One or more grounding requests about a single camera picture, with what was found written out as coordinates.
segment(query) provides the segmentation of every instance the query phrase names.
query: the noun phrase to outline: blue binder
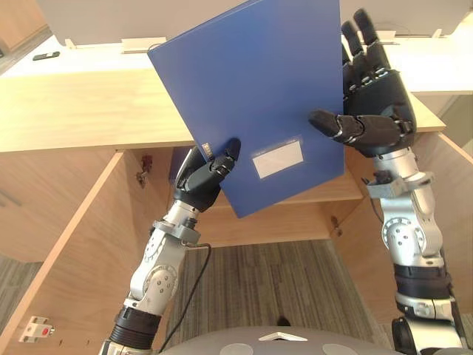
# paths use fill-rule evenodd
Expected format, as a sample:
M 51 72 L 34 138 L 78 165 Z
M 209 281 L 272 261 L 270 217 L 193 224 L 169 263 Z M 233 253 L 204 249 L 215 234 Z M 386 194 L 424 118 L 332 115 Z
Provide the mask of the blue binder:
M 150 51 L 204 155 L 241 140 L 222 183 L 238 217 L 343 174 L 341 144 L 307 121 L 343 111 L 339 19 L 333 0 L 252 0 Z

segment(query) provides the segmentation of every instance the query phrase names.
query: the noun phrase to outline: open cabinet door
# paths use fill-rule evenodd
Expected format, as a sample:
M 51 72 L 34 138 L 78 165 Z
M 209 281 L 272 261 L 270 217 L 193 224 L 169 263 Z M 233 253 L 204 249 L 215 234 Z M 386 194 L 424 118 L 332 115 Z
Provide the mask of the open cabinet door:
M 98 353 L 143 257 L 149 227 L 167 210 L 171 149 L 156 153 L 144 189 L 133 153 L 113 155 L 4 329 L 0 354 Z M 49 318 L 55 333 L 19 342 L 32 316 Z

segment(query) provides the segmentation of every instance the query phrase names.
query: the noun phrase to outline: black cable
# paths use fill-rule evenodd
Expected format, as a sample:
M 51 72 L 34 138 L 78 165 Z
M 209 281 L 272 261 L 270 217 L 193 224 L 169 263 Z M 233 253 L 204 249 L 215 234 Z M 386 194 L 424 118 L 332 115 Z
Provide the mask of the black cable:
M 375 201 L 373 201 L 372 198 L 370 198 L 370 202 L 371 202 L 371 207 L 372 207 L 372 210 L 375 212 L 376 214 L 376 217 L 379 219 L 379 221 L 381 222 L 381 224 L 383 224 L 383 219 L 381 218 L 381 216 L 379 215 L 378 211 L 376 211 L 376 207 L 375 207 Z
M 166 339 L 164 340 L 164 343 L 163 345 L 161 345 L 161 348 L 160 350 L 158 351 L 158 353 L 162 353 L 164 351 L 164 348 L 168 345 L 169 341 L 171 340 L 172 336 L 174 335 L 174 333 L 176 332 L 176 330 L 179 328 L 180 326 L 180 323 L 183 322 L 184 320 L 184 317 L 186 316 L 186 312 L 187 312 L 187 308 L 189 308 L 189 305 L 191 304 L 191 301 L 192 301 L 192 296 L 194 296 L 194 293 L 195 293 L 195 290 L 197 289 L 197 286 L 199 285 L 199 281 L 200 279 L 202 278 L 202 275 L 204 275 L 204 271 L 205 269 L 207 268 L 207 265 L 208 265 L 208 261 L 210 260 L 210 256 L 212 254 L 212 247 L 210 244 L 208 243 L 203 243 L 203 244 L 196 244 L 195 246 L 188 246 L 189 248 L 202 248 L 202 247 L 206 247 L 208 249 L 208 253 L 207 253 L 207 257 L 205 259 L 205 262 L 204 262 L 204 265 L 202 266 L 202 269 L 200 270 L 200 273 L 199 273 L 199 276 L 197 276 L 197 279 L 195 280 L 195 284 L 194 286 L 192 287 L 191 289 L 191 293 L 189 294 L 189 297 L 187 299 L 187 303 L 186 305 L 184 306 L 184 310 L 179 318 L 179 320 L 177 321 L 177 324 L 172 328 L 172 330 L 169 332 L 168 336 L 166 337 Z

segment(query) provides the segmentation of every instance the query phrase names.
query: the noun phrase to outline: robotic arm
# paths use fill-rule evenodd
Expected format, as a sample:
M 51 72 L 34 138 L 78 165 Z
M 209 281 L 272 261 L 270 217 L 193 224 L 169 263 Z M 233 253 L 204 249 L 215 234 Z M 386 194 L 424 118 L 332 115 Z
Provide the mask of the robotic arm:
M 194 230 L 197 217 L 214 204 L 219 184 L 233 169 L 239 149 L 239 140 L 231 139 L 224 153 L 208 163 L 196 147 L 188 153 L 177 174 L 174 203 L 163 219 L 153 223 L 130 292 L 100 354 L 151 353 L 161 316 L 177 289 L 186 246 L 195 246 L 199 240 Z
M 415 116 L 399 72 L 391 69 L 374 26 L 364 10 L 342 32 L 353 60 L 343 49 L 344 113 L 317 110 L 312 125 L 335 141 L 373 158 L 375 180 L 365 181 L 371 198 L 380 198 L 381 232 L 394 264 L 395 301 L 404 316 L 392 321 L 395 349 L 405 354 L 433 354 L 443 348 L 468 348 L 452 281 L 434 220 L 431 172 L 419 172 L 410 145 Z

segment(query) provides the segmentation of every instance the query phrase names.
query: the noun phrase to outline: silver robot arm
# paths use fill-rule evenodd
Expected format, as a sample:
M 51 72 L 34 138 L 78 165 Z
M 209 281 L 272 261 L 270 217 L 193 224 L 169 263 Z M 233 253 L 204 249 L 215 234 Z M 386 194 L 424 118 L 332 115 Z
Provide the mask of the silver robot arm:
M 379 155 L 374 163 L 376 179 L 367 188 L 381 200 L 381 235 L 394 264 L 395 301 L 404 313 L 392 322 L 396 350 L 413 355 L 467 348 L 434 219 L 434 175 L 419 172 L 410 148 Z
M 179 170 L 174 203 L 150 230 L 143 259 L 130 282 L 130 292 L 115 317 L 115 326 L 103 342 L 100 355 L 147 355 L 161 317 L 177 290 L 180 264 L 187 246 L 196 246 L 197 217 L 212 206 L 220 182 L 233 169 L 240 142 L 231 139 L 224 153 L 205 162 L 193 148 Z

